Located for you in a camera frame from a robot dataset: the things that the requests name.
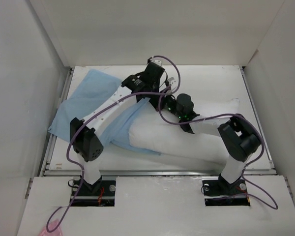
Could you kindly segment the front aluminium rail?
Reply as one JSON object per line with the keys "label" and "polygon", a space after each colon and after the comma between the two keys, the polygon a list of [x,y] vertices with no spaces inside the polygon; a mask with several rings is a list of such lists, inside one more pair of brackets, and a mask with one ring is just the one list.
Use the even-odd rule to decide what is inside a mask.
{"label": "front aluminium rail", "polygon": [[[214,172],[193,172],[193,171],[100,171],[103,176],[217,176]],[[246,170],[246,175],[250,176],[275,176],[277,172],[270,170]],[[64,171],[64,170],[45,170],[42,176],[79,176],[80,171]]]}

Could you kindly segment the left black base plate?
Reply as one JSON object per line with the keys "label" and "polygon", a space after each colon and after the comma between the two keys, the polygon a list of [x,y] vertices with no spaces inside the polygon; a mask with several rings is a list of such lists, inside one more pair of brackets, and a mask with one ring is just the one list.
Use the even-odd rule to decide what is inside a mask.
{"label": "left black base plate", "polygon": [[115,179],[100,178],[95,184],[90,185],[83,181],[78,197],[99,197],[103,190],[103,197],[114,197],[116,191]]}

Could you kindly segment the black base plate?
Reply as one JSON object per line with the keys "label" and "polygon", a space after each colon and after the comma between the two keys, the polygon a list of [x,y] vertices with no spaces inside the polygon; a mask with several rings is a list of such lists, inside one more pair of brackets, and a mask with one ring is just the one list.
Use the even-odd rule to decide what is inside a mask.
{"label": "black base plate", "polygon": [[99,197],[103,190],[103,197],[114,197],[116,191],[115,179],[100,178],[95,184],[90,185],[83,181],[78,197]]}
{"label": "black base plate", "polygon": [[202,180],[202,184],[204,195],[209,197],[232,196],[246,193],[247,190],[246,183],[242,179],[232,184],[221,179],[204,179]]}

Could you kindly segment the right aluminium rail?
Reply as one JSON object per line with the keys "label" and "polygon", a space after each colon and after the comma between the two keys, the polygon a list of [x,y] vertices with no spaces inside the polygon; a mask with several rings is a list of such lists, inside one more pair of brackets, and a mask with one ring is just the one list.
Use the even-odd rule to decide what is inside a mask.
{"label": "right aluminium rail", "polygon": [[263,129],[262,129],[262,126],[261,126],[261,123],[260,123],[260,119],[259,119],[256,107],[255,107],[255,104],[254,104],[254,101],[253,101],[252,93],[250,91],[250,88],[249,88],[249,85],[248,85],[248,82],[247,82],[247,79],[246,79],[246,76],[245,76],[244,69],[245,69],[244,66],[240,66],[240,71],[241,71],[241,74],[242,74],[242,78],[243,78],[243,81],[244,81],[244,84],[245,84],[245,87],[246,87],[246,90],[247,90],[247,93],[248,93],[248,97],[249,97],[252,109],[253,109],[254,116],[255,116],[256,121],[257,121],[257,126],[258,126],[259,132],[261,134],[261,137],[263,138],[264,144],[265,144],[265,153],[267,155],[270,167],[275,170],[275,165],[273,163],[271,154],[270,154],[269,149],[268,149],[266,138],[264,136],[264,132],[263,132]]}

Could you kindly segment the aluminium rail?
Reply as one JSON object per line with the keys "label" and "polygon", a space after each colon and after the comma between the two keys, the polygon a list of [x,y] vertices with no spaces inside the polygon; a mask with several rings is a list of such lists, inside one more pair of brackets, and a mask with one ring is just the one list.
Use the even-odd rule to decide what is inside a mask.
{"label": "aluminium rail", "polygon": [[48,172],[50,169],[50,164],[53,159],[54,150],[56,147],[56,142],[60,140],[68,141],[69,136],[69,120],[68,111],[66,111],[66,100],[68,98],[69,90],[71,87],[71,82],[74,74],[74,68],[70,68],[64,85],[62,88],[61,95],[56,99],[56,113],[50,127],[47,129],[46,136],[46,146],[44,147],[43,155],[41,158],[38,177],[51,176]]}
{"label": "aluminium rail", "polygon": [[[217,176],[214,172],[193,172],[193,171],[100,171],[103,176]],[[246,175],[250,176],[275,176],[277,172],[270,170],[246,170]],[[80,171],[64,171],[64,170],[45,170],[42,176],[79,176]]]}
{"label": "aluminium rail", "polygon": [[247,90],[247,93],[248,93],[248,97],[249,97],[252,109],[253,109],[254,116],[255,116],[256,121],[257,121],[257,126],[258,126],[259,132],[261,134],[261,137],[263,138],[264,144],[265,144],[265,153],[267,155],[270,167],[275,170],[275,165],[273,163],[271,154],[270,154],[269,149],[268,149],[266,138],[264,136],[264,132],[263,132],[263,129],[262,129],[262,126],[261,126],[261,123],[260,123],[260,119],[259,119],[256,107],[255,107],[255,104],[254,104],[254,101],[253,101],[252,93],[250,91],[250,88],[249,88],[249,85],[248,85],[248,82],[247,82],[247,79],[246,79],[246,76],[245,76],[244,69],[245,69],[244,66],[240,66],[240,71],[241,71],[241,74],[242,74],[242,78],[243,78],[243,81],[244,81],[244,84],[245,84],[245,87],[246,87],[246,90]]}

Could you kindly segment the white pillow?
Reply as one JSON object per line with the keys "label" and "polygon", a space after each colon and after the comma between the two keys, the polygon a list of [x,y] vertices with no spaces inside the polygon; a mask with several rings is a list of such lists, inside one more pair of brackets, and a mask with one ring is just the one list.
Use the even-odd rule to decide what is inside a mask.
{"label": "white pillow", "polygon": [[177,121],[169,112],[158,114],[150,103],[146,103],[131,123],[128,131],[130,145],[149,151],[141,154],[140,159],[163,169],[219,172],[224,168],[228,152],[221,138],[186,133],[180,126],[166,123],[162,117]]}

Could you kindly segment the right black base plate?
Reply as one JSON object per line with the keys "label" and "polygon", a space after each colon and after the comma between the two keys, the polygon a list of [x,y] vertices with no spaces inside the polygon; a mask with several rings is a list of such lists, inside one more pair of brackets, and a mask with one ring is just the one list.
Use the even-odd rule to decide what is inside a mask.
{"label": "right black base plate", "polygon": [[202,184],[204,195],[209,197],[232,196],[246,193],[247,190],[246,183],[242,179],[232,184],[221,179],[204,179],[202,180]]}

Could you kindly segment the light blue pillowcase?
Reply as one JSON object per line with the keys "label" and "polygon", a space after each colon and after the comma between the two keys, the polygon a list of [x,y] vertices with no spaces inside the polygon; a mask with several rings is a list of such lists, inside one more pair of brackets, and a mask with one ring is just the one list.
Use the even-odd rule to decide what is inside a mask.
{"label": "light blue pillowcase", "polygon": [[[91,69],[87,73],[72,95],[66,100],[65,109],[68,111],[69,120],[69,136],[66,142],[70,142],[71,120],[73,118],[82,119],[94,112],[115,93],[120,85],[121,80],[119,78],[99,70]],[[159,152],[150,149],[134,147],[129,140],[130,126],[149,105],[149,99],[144,98],[125,110],[99,137],[102,145],[107,147],[110,144],[114,144],[120,148],[138,153],[159,155]]]}

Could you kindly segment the left aluminium rail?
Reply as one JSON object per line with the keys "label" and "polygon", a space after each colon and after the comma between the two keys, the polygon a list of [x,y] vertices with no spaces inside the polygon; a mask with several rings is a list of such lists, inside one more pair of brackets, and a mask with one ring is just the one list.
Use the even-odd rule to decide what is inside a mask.
{"label": "left aluminium rail", "polygon": [[70,68],[64,85],[62,88],[61,95],[56,99],[56,113],[50,127],[47,129],[46,136],[46,146],[44,147],[43,155],[41,158],[38,177],[51,176],[48,172],[50,169],[50,164],[53,159],[54,150],[56,147],[56,142],[60,140],[68,141],[69,136],[69,120],[68,111],[66,111],[66,100],[68,98],[69,90],[71,87],[71,82],[74,74],[74,68]]}

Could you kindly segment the pink plastic bag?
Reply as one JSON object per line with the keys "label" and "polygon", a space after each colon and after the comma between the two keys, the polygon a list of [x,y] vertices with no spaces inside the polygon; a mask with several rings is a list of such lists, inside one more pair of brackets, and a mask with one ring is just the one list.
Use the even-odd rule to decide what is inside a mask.
{"label": "pink plastic bag", "polygon": [[52,232],[47,231],[47,227],[44,226],[39,236],[63,236],[60,226],[57,227],[59,220],[54,220],[48,224],[48,229]]}

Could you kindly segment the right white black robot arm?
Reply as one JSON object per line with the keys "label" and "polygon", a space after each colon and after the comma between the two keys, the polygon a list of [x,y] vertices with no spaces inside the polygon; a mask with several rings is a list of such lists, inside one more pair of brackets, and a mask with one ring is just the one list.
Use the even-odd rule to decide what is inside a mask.
{"label": "right white black robot arm", "polygon": [[217,180],[203,182],[204,194],[209,197],[231,196],[241,192],[241,176],[249,157],[257,151],[262,140],[255,127],[240,114],[221,114],[212,118],[194,112],[194,103],[185,93],[177,97],[163,95],[158,111],[167,110],[179,119],[177,125],[190,134],[208,134],[221,138],[229,154]]}

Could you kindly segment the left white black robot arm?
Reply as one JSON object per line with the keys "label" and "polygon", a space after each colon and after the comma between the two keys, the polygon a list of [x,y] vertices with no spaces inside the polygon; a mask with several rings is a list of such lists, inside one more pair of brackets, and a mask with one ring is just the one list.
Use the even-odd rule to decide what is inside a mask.
{"label": "left white black robot arm", "polygon": [[80,185],[90,195],[99,192],[99,156],[108,142],[108,131],[117,131],[146,102],[158,102],[160,80],[165,69],[162,61],[152,59],[144,71],[130,75],[95,111],[70,122],[70,144],[79,154],[82,166]]}

